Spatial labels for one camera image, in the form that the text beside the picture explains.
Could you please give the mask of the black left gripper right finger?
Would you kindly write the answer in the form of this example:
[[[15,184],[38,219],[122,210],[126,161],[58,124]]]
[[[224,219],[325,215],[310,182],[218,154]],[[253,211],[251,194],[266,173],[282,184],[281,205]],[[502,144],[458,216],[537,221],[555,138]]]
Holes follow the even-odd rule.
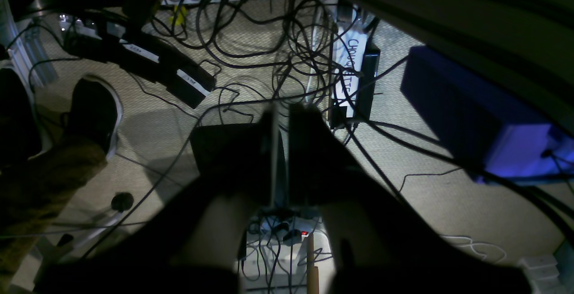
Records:
[[[293,104],[288,121],[289,202],[320,206],[350,195],[357,160],[314,106]]]

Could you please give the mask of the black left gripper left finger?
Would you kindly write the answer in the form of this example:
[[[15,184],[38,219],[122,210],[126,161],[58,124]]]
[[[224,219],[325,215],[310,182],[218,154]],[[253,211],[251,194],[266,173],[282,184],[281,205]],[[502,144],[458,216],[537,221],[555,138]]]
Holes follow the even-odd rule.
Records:
[[[274,119],[273,112],[264,112],[250,124],[195,127],[190,143],[201,180],[217,192],[269,204]]]

